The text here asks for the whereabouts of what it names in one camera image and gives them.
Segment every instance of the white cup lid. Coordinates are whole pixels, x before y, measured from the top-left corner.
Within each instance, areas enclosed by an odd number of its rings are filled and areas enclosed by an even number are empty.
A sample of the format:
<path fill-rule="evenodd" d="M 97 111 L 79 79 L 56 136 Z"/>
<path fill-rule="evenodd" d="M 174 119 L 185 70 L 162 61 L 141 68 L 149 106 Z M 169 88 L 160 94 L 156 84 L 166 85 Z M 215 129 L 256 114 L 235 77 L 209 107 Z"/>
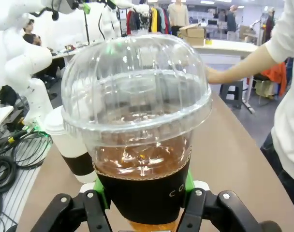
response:
<path fill-rule="evenodd" d="M 63 117 L 61 115 L 62 106 L 51 111 L 45 118 L 44 126 L 47 134 L 63 135 L 67 132 L 64 129 Z"/>

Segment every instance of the ceiling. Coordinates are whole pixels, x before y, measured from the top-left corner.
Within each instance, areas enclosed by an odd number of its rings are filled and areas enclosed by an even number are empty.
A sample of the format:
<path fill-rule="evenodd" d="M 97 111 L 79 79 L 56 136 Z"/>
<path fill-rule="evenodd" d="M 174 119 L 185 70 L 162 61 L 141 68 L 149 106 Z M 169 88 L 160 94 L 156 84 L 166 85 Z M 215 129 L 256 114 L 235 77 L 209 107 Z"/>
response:
<path fill-rule="evenodd" d="M 223 2 L 223 1 L 217 1 L 217 0 L 209 0 L 209 1 L 214 1 L 215 5 L 243 5 L 243 6 L 247 6 L 247 5 L 260 5 L 260 6 L 269 6 L 269 7 L 281 7 L 283 8 L 284 6 L 284 0 L 232 0 L 232 2 Z M 158 0 L 159 3 L 163 2 L 163 3 L 169 3 L 171 2 L 171 0 Z M 201 0 L 186 0 L 187 4 L 197 4 L 197 5 L 201 5 L 200 4 Z"/>

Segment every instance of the black stool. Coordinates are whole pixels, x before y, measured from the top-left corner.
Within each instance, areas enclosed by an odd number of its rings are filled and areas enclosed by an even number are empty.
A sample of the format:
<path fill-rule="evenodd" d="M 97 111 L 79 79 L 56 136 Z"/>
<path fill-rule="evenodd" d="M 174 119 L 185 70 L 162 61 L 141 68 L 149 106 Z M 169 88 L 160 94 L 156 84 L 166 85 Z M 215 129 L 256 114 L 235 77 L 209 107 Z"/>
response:
<path fill-rule="evenodd" d="M 235 87 L 234 91 L 229 90 L 231 86 Z M 234 100 L 227 99 L 228 94 L 233 94 Z M 241 109 L 243 104 L 243 81 L 235 81 L 221 85 L 219 95 L 225 103 L 233 104 L 237 109 Z"/>

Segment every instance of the orange jacket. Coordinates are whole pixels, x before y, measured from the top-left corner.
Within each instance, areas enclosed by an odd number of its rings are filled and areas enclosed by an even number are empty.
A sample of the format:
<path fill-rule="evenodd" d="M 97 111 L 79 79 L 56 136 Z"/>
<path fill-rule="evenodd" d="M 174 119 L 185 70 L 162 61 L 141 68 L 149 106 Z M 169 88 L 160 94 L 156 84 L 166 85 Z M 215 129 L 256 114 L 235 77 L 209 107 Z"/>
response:
<path fill-rule="evenodd" d="M 265 70 L 261 74 L 268 77 L 272 82 L 280 84 L 280 96 L 285 93 L 287 87 L 287 70 L 284 62 L 273 66 L 269 70 Z"/>

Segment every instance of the white paper cup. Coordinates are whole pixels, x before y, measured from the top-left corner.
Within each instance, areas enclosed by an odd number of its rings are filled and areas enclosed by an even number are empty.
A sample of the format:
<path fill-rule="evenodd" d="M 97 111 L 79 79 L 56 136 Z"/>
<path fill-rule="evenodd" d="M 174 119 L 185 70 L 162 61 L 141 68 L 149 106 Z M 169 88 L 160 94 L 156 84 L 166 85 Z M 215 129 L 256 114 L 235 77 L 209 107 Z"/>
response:
<path fill-rule="evenodd" d="M 77 180 L 81 183 L 94 182 L 96 173 L 92 165 L 91 156 L 82 140 L 70 136 L 64 129 L 61 109 L 62 106 L 47 115 L 44 121 L 45 131 L 51 136 Z"/>

